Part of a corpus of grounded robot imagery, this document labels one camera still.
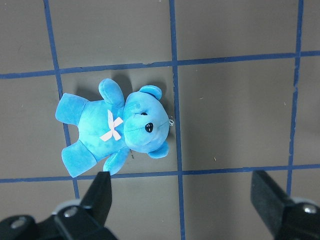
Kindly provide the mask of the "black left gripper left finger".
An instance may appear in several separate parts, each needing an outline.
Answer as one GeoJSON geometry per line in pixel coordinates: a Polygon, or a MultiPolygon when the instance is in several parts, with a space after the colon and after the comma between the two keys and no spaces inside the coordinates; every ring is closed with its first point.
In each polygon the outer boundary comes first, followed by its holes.
{"type": "Polygon", "coordinates": [[[108,171],[99,172],[80,206],[86,210],[101,226],[104,226],[112,205],[111,175],[108,171]]]}

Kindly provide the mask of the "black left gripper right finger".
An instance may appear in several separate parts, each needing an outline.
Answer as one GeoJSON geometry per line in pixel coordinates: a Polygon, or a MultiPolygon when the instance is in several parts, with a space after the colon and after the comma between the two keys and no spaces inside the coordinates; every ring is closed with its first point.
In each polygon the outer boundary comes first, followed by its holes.
{"type": "Polygon", "coordinates": [[[272,235],[277,235],[285,214],[295,202],[264,170],[252,172],[250,200],[272,235]]]}

